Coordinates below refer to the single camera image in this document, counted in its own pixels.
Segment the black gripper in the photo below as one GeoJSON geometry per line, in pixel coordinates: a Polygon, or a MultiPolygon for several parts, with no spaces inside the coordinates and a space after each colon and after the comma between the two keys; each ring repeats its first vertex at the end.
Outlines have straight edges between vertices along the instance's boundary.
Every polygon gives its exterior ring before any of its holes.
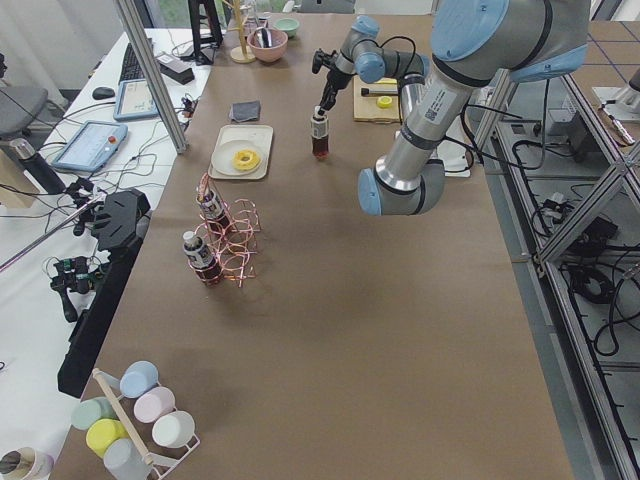
{"type": "Polygon", "coordinates": [[[326,68],[328,69],[326,84],[319,104],[322,111],[329,111],[333,108],[338,92],[349,85],[354,74],[354,65],[352,63],[342,66],[333,64],[326,66],[326,68]]]}

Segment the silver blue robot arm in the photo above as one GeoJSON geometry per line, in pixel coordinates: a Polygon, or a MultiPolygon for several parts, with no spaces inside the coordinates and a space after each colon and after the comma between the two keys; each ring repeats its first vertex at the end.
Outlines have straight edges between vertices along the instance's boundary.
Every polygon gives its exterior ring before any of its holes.
{"type": "Polygon", "coordinates": [[[440,199],[445,180],[432,154],[474,90],[505,69],[516,83],[577,70],[587,52],[587,1],[444,1],[433,24],[431,57],[385,49],[380,26],[362,15],[339,50],[317,50],[312,71],[327,67],[327,81],[313,117],[322,121],[353,76],[367,83],[395,78],[400,91],[421,84],[403,115],[390,151],[359,174],[361,209],[369,215],[417,215],[440,199]]]}

